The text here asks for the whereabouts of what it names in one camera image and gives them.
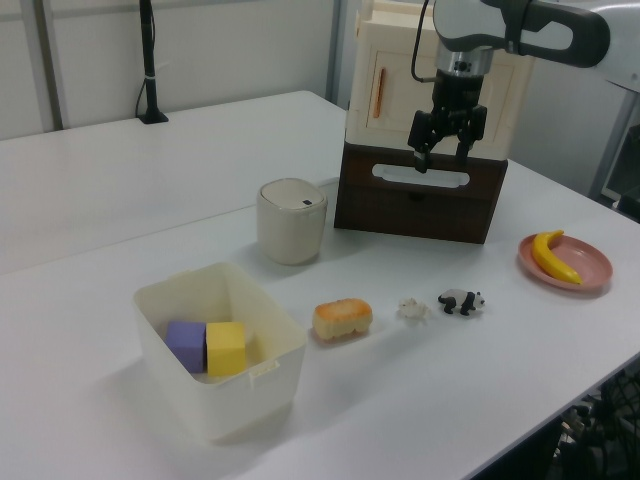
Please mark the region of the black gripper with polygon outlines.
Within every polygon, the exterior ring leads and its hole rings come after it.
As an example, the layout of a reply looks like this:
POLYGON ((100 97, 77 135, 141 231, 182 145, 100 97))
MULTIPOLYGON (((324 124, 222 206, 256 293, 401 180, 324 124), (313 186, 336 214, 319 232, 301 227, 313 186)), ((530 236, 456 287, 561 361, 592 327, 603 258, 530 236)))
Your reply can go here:
POLYGON ((479 104, 484 77, 456 76, 438 69, 432 100, 432 113, 414 114, 408 145, 414 150, 415 169, 426 173, 431 166, 431 150, 441 135, 457 135, 455 158, 467 161, 474 143, 484 136, 487 108, 479 104))

